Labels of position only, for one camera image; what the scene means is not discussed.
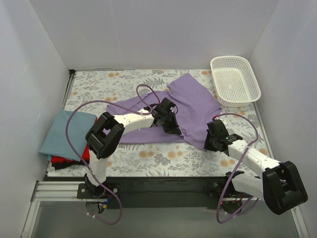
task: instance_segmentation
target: laundry basket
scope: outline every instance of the laundry basket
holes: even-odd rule
[[[261,91],[250,63],[239,56],[221,56],[210,62],[218,101],[225,107],[244,107],[258,100]]]

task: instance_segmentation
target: floral tablecloth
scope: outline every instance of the floral tablecloth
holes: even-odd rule
[[[91,100],[117,102],[136,96],[135,88],[140,83],[150,85],[154,90],[169,90],[167,85],[180,76],[190,73],[216,98],[210,70],[118,70],[76,72],[71,95],[65,110],[73,111],[79,105]],[[140,93],[147,93],[142,88]],[[106,111],[106,104],[89,104],[81,111],[100,116]],[[267,144],[253,104],[242,108],[222,108],[222,112],[239,113],[255,123],[260,134],[254,147],[270,156]],[[229,126],[229,133],[237,133],[250,142],[255,132],[247,121],[238,116],[223,116]],[[202,151],[188,143],[119,144],[109,157],[107,176],[223,176],[233,170],[237,160],[224,153]],[[254,173],[243,164],[239,168],[253,176]],[[48,166],[49,177],[82,177],[87,173],[85,166],[71,166],[55,171]]]

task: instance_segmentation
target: red cloth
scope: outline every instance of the red cloth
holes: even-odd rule
[[[84,150],[84,154],[83,154],[83,159],[85,161],[89,161],[90,159],[90,155],[89,155],[89,147],[88,145],[86,145],[86,148]],[[54,164],[54,163],[63,163],[63,162],[74,162],[74,160],[67,160],[63,157],[60,157],[60,156],[52,156],[52,159],[51,159],[51,163]]]

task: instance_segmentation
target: purple cloth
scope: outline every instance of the purple cloth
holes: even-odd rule
[[[210,92],[194,79],[189,73],[171,82],[168,87],[170,91],[156,91],[159,99],[168,98],[178,107],[176,115],[177,124],[182,135],[166,134],[161,126],[142,128],[129,132],[120,140],[120,143],[169,143],[185,142],[203,150],[207,136],[207,123],[221,112],[220,104],[213,98]],[[158,100],[151,92],[142,95],[148,104],[157,103]],[[139,111],[145,107],[138,97],[131,98],[117,104]],[[125,109],[108,105],[107,112],[112,115],[123,115],[130,113]]]

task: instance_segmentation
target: gray floor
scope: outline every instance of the gray floor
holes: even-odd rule
[[[204,208],[124,209],[121,221],[108,226],[84,211],[84,202],[41,203],[33,238],[297,238],[291,212],[273,214],[263,202],[244,216],[218,224],[215,210]],[[104,218],[116,219],[118,210]]]

